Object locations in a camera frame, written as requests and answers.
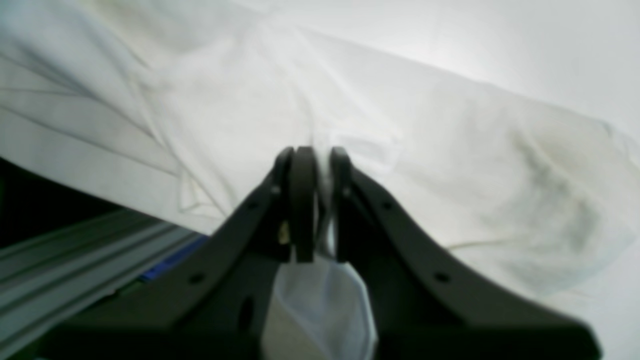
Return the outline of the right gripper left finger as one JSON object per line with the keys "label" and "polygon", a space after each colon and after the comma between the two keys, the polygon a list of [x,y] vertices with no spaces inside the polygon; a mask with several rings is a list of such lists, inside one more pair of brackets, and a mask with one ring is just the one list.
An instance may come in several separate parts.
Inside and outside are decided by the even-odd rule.
{"label": "right gripper left finger", "polygon": [[316,160],[288,147],[222,226],[150,284],[51,330],[48,360],[258,360],[281,264],[314,259]]}

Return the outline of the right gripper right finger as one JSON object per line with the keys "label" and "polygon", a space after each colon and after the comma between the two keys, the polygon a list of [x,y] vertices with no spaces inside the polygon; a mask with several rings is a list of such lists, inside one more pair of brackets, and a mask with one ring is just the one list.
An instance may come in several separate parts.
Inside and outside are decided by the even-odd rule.
{"label": "right gripper right finger", "polygon": [[439,246],[333,148],[336,257],[365,284],[376,360],[599,360],[582,321],[537,305]]}

